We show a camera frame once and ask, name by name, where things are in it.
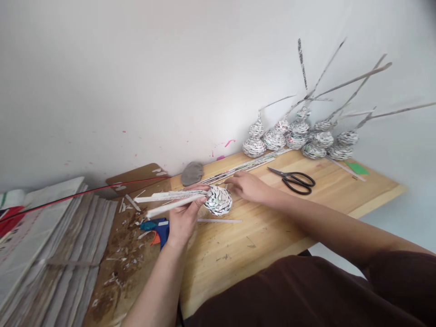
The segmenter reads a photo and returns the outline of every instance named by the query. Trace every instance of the scissors blade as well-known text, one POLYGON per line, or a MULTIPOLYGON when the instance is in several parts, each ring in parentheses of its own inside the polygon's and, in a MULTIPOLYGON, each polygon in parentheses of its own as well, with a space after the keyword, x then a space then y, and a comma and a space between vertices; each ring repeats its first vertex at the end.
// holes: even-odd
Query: scissors blade
POLYGON ((284 173, 282 173, 281 171, 279 171, 277 169, 274 169, 274 168, 271 168, 271 167, 268 167, 268 169, 271 170, 273 173, 276 173, 277 175, 285 176, 284 173))

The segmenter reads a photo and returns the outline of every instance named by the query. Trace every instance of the black scissors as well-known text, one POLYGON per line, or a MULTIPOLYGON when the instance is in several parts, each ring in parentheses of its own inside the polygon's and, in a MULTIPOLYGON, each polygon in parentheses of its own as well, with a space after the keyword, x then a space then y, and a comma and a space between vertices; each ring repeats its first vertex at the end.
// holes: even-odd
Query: black scissors
POLYGON ((305 173, 299 173, 299 172, 282 173, 281 171, 278 171, 278 170, 271 168, 271 167, 268 167, 268 169, 271 170, 273 173, 276 173, 277 175, 282 176, 283 177, 282 181, 286 184, 286 186, 288 186, 292 191, 297 192, 298 194, 309 195, 310 193, 312 193, 312 187, 314 187, 316 184, 315 181, 313 180, 313 178, 310 177, 309 175, 306 175, 305 173), (299 179, 295 175, 304 176, 308 180, 310 180, 312 183, 309 184, 308 182, 302 181, 301 179, 299 179), (293 188, 290 185, 290 183, 297 184, 297 185, 304 187, 307 190, 307 192, 302 192, 300 190, 293 188))

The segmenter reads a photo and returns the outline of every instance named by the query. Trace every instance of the red cable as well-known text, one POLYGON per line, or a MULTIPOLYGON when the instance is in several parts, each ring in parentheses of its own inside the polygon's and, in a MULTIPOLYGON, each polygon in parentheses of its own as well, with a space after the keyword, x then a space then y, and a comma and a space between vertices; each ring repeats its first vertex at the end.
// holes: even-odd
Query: red cable
POLYGON ((65 198, 59 199, 59 200, 55 200, 55 201, 52 201, 52 202, 48 202, 48 203, 46 203, 46 204, 42 204, 42 205, 40 205, 40 206, 38 206, 38 207, 35 207, 35 208, 32 208, 32 209, 29 209, 29 210, 21 211, 21 212, 19 212, 19 213, 16 213, 16 214, 10 216, 10 217, 7 217, 7 218, 4 218, 4 219, 1 219, 1 220, 0 220, 0 223, 5 222, 5 221, 7 221, 7 220, 9 220, 9 219, 12 219, 13 217, 17 217, 17 216, 19 216, 19 215, 22 215, 22 214, 24 214, 24 213, 30 213, 30 212, 32 212, 32 211, 35 211, 35 210, 38 210, 38 209, 41 209, 41 208, 45 208, 45 207, 47 207, 47 206, 49 206, 49 205, 52 205, 52 204, 55 204, 55 203, 59 203, 59 202, 65 201, 65 200, 69 200, 69 199, 71 199, 71 198, 75 198, 75 197, 77 197, 77 196, 79 196, 79 195, 82 195, 82 194, 91 193, 91 192, 99 191, 99 190, 102 190, 102 189, 105 189, 105 188, 110 188, 110 187, 118 186, 118 185, 131 184, 131 183, 139 183, 139 182, 146 182, 146 181, 153 180, 153 179, 168 179, 168 178, 170 178, 170 177, 155 177, 155 178, 148 178, 148 179, 140 179, 140 180, 131 181, 131 182, 116 183, 116 184, 112 184, 112 185, 102 186, 102 187, 99 187, 99 188, 94 188, 94 189, 92 189, 92 190, 88 190, 88 191, 84 191, 84 192, 76 193, 76 194, 70 195, 70 196, 68 196, 68 197, 65 197, 65 198))

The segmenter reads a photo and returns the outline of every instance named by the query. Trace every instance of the newspaper stack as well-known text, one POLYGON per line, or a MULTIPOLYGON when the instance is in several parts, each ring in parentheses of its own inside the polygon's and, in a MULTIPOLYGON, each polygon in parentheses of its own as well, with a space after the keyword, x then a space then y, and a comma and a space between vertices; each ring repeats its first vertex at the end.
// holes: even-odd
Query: newspaper stack
MULTIPOLYGON (((26 195, 26 208, 86 191, 79 177, 26 195)), ((26 214, 0 243, 0 326, 81 326, 116 202, 87 193, 26 214)))

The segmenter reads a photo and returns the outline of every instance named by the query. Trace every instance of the green paper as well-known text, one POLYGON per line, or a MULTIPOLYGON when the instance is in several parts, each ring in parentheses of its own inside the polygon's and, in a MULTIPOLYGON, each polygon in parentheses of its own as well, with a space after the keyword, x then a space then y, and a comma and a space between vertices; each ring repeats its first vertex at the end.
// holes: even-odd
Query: green paper
POLYGON ((359 165, 358 163, 348 163, 347 161, 344 161, 344 162, 356 174, 358 174, 358 175, 369 175, 369 172, 365 168, 363 168, 361 165, 359 165))

